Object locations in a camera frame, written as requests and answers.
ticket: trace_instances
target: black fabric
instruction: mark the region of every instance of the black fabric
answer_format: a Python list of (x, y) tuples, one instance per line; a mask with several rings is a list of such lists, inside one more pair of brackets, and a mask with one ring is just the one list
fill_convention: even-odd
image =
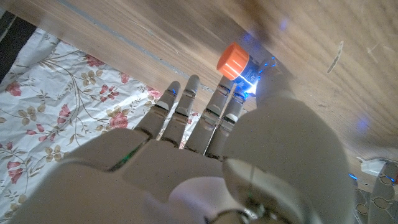
[[(4, 13), (0, 19), (0, 34), (3, 34), (13, 18), (14, 15), (10, 12)], [(19, 17), (15, 18), (6, 36), (0, 42), (0, 82), (10, 70), (19, 51), (35, 30), (36, 26)]]

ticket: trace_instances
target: white cloth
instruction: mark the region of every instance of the white cloth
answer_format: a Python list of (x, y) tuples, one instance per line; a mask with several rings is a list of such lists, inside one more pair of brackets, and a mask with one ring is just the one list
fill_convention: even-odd
[[(65, 153), (110, 129), (133, 128), (160, 96), (37, 29), (0, 84), (0, 223)], [(192, 113), (182, 144), (198, 118)]]

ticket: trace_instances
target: blue led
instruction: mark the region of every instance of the blue led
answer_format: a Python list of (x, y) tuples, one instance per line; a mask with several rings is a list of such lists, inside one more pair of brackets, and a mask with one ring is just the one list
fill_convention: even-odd
[(391, 181), (395, 182), (395, 180), (393, 178), (391, 178), (389, 176), (386, 176), (386, 177), (388, 177)]
[(356, 176), (354, 176), (353, 174), (348, 174), (352, 179), (354, 180), (358, 180), (358, 178)]

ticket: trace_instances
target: wood grain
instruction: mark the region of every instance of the wood grain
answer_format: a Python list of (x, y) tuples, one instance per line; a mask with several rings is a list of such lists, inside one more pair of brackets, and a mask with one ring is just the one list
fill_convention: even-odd
[[(232, 41), (258, 59), (267, 49), (294, 93), (337, 133), (359, 187), (374, 177), (356, 157), (398, 161), (398, 2), (395, 0), (15, 0), (27, 21), (134, 78), (165, 90), (196, 73), (214, 89)], [(201, 111), (211, 93), (200, 90)], [(255, 108), (250, 99), (247, 110)]]

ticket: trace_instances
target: robot finger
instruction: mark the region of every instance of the robot finger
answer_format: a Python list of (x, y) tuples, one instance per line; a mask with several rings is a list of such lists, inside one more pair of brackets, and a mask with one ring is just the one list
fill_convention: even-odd
[(238, 121), (245, 101), (246, 97), (243, 90), (236, 87), (232, 99), (225, 108), (223, 119), (210, 140), (205, 156), (222, 160), (221, 155), (226, 139), (231, 133), (235, 123)]
[(221, 112), (224, 109), (232, 87), (233, 82), (226, 77), (222, 77), (184, 149), (203, 155), (220, 119)]
[(161, 140), (171, 142), (175, 147), (179, 147), (188, 117), (192, 112), (193, 101), (196, 97), (200, 81), (197, 75), (192, 75), (182, 93), (169, 124), (167, 125)]
[(179, 90), (180, 83), (177, 81), (172, 82), (156, 105), (149, 110), (134, 129), (148, 134), (151, 139), (156, 138), (162, 129), (170, 109), (173, 107)]

